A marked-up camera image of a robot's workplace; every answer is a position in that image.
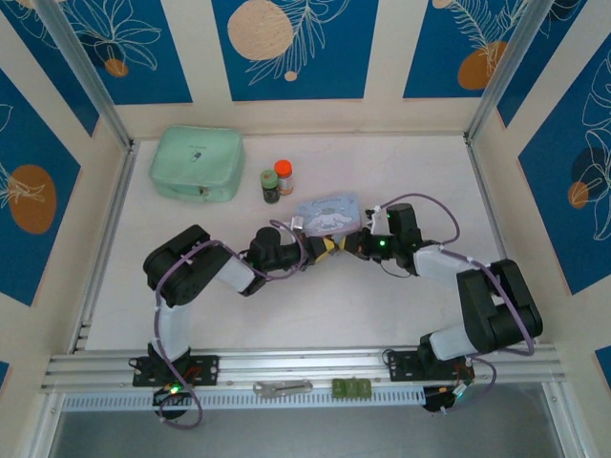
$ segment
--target black cable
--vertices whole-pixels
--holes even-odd
[[[389,272],[388,270],[386,270],[384,265],[382,265],[382,262],[380,262],[380,267],[382,267],[382,270],[384,272],[386,272],[387,274],[391,275],[392,277],[395,277],[396,279],[408,279],[409,277],[411,277],[411,274],[408,274],[408,275],[397,275],[397,274],[393,274],[392,272]]]

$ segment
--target white tabletop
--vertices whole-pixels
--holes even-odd
[[[135,170],[95,306],[88,350],[144,349],[152,336],[154,294],[142,271],[154,249],[196,223],[235,251],[269,219],[290,220],[298,202],[354,191],[362,209],[408,192],[446,203],[462,228],[456,251],[498,259],[474,172],[460,136],[252,136],[240,190],[226,203],[163,198],[148,170],[156,141],[139,145]],[[279,158],[293,164],[295,191],[264,203],[259,174]],[[423,238],[453,234],[433,204],[410,200]],[[395,265],[388,266],[400,272]],[[296,348],[417,344],[460,323],[458,292],[421,279],[397,279],[348,253],[328,257],[287,281],[244,298],[212,281],[193,303],[194,348]]]

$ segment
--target label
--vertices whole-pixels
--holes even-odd
[[[293,175],[286,178],[278,178],[278,191],[280,191],[280,194],[283,196],[293,192]]]

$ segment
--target orange circle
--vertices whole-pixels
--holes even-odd
[[[498,61],[505,52],[505,48],[507,48],[507,42],[495,41],[485,49],[482,48],[469,54],[460,64],[458,84],[463,89],[472,91],[484,89],[488,86],[488,82],[493,75]]]
[[[569,188],[569,203],[574,208],[583,208],[588,203],[589,190],[585,183],[576,181]]]
[[[119,59],[110,58],[104,63],[104,68],[106,72],[110,73],[112,76],[116,78],[122,78],[123,76],[127,76],[129,69],[125,62]]]
[[[229,18],[227,33],[236,52],[249,60],[278,57],[294,38],[290,19],[282,8],[269,0],[242,3]]]
[[[9,199],[12,219],[30,234],[44,234],[51,227],[57,210],[53,179],[37,165],[22,165],[15,169],[11,178],[14,180],[9,182],[13,193]]]

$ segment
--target blue wallpaper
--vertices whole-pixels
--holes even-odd
[[[0,292],[32,305],[80,166],[0,71]]]
[[[160,0],[59,5],[116,105],[192,102]],[[35,11],[17,0],[0,0],[0,8],[91,134],[97,113]]]
[[[519,161],[571,292],[611,274],[611,35]]]
[[[2,392],[2,385],[4,384],[4,379],[7,378],[7,374],[9,374],[9,364],[0,361],[0,392]]]
[[[557,0],[552,6],[505,94],[498,102],[498,112],[505,126],[512,122],[526,95],[535,86],[586,2],[587,0]]]
[[[234,101],[363,98],[377,0],[213,0]]]
[[[0,0],[0,10],[11,22],[83,128],[92,135],[99,118],[97,110],[81,88],[68,63],[56,49],[53,39],[42,26],[38,15],[16,0]]]

